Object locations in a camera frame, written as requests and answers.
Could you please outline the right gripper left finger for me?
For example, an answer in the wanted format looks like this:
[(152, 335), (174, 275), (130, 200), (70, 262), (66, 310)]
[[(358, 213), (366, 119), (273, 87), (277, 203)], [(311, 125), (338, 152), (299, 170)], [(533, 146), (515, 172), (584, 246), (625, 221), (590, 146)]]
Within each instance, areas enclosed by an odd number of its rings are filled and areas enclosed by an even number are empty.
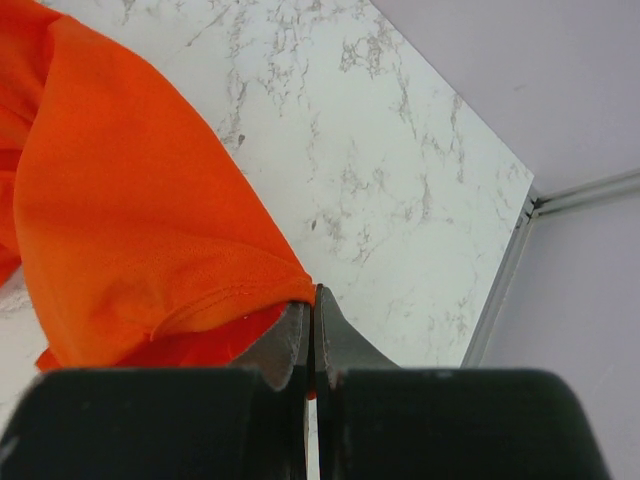
[(234, 360), (234, 367), (257, 371), (275, 391), (291, 379), (299, 358), (306, 362), (306, 304), (286, 305), (278, 320)]

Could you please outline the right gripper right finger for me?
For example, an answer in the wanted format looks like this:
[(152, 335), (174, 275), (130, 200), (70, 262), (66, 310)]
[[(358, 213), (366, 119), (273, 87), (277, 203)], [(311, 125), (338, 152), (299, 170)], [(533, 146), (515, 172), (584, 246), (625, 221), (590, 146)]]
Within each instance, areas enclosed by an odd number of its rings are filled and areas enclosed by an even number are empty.
[(335, 387), (348, 370), (399, 368), (346, 319), (333, 292), (322, 284), (316, 288), (312, 323), (316, 388)]

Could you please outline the orange t-shirt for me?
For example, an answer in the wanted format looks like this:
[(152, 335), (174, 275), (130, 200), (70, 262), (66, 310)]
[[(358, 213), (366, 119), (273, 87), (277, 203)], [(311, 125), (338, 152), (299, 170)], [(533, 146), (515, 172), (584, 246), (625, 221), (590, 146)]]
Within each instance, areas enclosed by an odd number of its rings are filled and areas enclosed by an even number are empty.
[(1, 275), (16, 270), (43, 372), (222, 366), (315, 296), (172, 84), (33, 1), (1, 5)]

